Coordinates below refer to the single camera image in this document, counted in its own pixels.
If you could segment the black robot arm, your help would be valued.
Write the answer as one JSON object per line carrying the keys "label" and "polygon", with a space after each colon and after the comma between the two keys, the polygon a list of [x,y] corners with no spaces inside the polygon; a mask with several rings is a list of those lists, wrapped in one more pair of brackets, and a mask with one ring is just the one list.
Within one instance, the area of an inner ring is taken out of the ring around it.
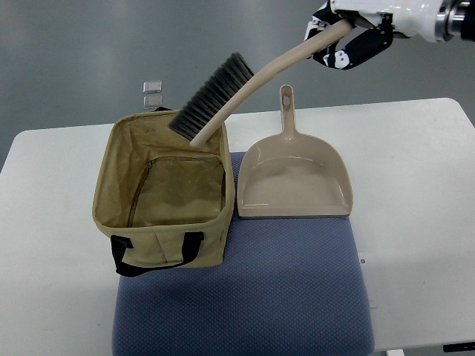
{"label": "black robot arm", "polygon": [[474,41],[474,1],[443,1],[436,16],[437,41],[447,42],[454,36]]}

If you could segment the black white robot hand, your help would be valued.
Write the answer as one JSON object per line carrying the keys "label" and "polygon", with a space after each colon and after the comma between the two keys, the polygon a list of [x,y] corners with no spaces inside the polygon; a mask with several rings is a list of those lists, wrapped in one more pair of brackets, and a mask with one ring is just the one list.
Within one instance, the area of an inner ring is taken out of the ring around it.
{"label": "black white robot hand", "polygon": [[454,1],[326,1],[312,15],[304,38],[310,39],[345,19],[364,32],[345,44],[312,54],[325,67],[353,69],[392,45],[395,38],[420,36],[428,42],[446,42]]}

